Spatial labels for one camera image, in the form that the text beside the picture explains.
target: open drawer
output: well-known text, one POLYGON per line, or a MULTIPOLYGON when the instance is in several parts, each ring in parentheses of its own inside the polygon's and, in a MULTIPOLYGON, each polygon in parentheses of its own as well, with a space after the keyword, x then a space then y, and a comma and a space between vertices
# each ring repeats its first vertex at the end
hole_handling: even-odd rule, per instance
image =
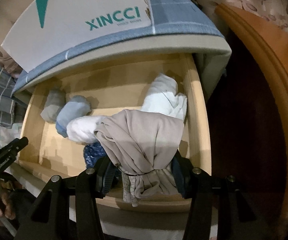
MULTIPOLYGON (((204 96, 191 54, 162 54, 123 57, 115 60, 83 64, 39 83, 31 97, 22 128, 29 144, 18 157, 22 167, 47 182, 51 176, 76 176, 85 170, 83 145, 63 138, 54 124, 40 116, 50 89, 60 87, 67 101, 74 95, 85 96, 91 103, 91 115, 112 115, 127 109, 139 109, 146 92, 163 72, 178 83, 179 92, 188 98, 188 113, 179 151, 195 167, 211 174, 210 139, 204 96)), ((185 212, 190 200, 180 194, 156 194, 143 199, 138 207, 123 201, 123 188, 115 187, 102 205, 142 212, 185 212)))

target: green triangle logo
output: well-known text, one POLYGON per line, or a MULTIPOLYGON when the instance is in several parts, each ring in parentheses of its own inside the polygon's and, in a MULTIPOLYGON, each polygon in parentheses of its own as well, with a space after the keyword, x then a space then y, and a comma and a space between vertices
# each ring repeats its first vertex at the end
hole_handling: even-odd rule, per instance
POLYGON ((48 0, 36 0, 36 7, 38 12, 38 17, 40 19, 41 28, 44 28, 46 7, 48 0))

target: cardboard box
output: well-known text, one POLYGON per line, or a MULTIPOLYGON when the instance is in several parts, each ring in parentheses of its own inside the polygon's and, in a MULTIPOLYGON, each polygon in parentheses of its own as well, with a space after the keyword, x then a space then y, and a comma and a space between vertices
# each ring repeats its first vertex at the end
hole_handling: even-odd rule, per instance
POLYGON ((147 0, 35 0, 2 47, 27 72, 100 36, 151 25, 147 0))

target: white cloth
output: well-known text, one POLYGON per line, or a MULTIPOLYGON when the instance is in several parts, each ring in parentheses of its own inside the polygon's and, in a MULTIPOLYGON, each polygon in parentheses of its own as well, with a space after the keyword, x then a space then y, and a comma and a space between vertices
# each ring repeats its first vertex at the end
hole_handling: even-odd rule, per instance
POLYGON ((176 81, 164 74, 159 74, 148 89, 140 110, 161 113, 184 121, 187 111, 187 97, 177 92, 176 81))
POLYGON ((71 120, 66 129, 68 139, 76 143, 95 143, 94 129, 106 115, 82 116, 71 120))
POLYGON ((22 123, 14 123, 11 129, 0 126, 0 149, 15 138, 20 138, 22 125, 22 123))

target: beige cloth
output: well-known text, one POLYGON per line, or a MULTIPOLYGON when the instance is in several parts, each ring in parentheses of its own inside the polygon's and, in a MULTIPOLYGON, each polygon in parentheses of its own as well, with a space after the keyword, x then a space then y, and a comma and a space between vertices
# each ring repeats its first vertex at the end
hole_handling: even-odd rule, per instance
POLYGON ((128 109, 105 118, 97 126, 95 136, 122 171, 124 201, 137 206, 139 199, 157 192, 177 193, 170 162, 183 129, 180 119, 128 109))

